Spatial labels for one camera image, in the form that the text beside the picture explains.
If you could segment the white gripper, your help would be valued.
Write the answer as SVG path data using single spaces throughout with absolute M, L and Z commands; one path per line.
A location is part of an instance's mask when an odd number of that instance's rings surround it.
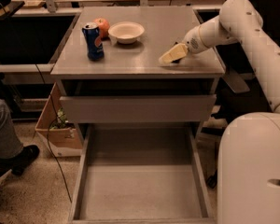
M 188 31 L 183 38 L 183 43 L 177 43 L 164 52 L 159 58 L 159 63 L 168 64 L 182 59 L 187 56 L 188 50 L 191 54 L 198 54 L 207 50 L 207 46 L 200 37 L 199 30 L 200 27 L 196 26 Z

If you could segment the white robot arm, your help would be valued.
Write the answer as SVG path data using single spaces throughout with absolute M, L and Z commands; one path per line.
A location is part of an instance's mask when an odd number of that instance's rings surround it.
M 227 0 L 159 58 L 167 65 L 217 45 L 239 43 L 269 109 L 225 129 L 217 160 L 217 224 L 280 224 L 280 47 L 249 0 Z

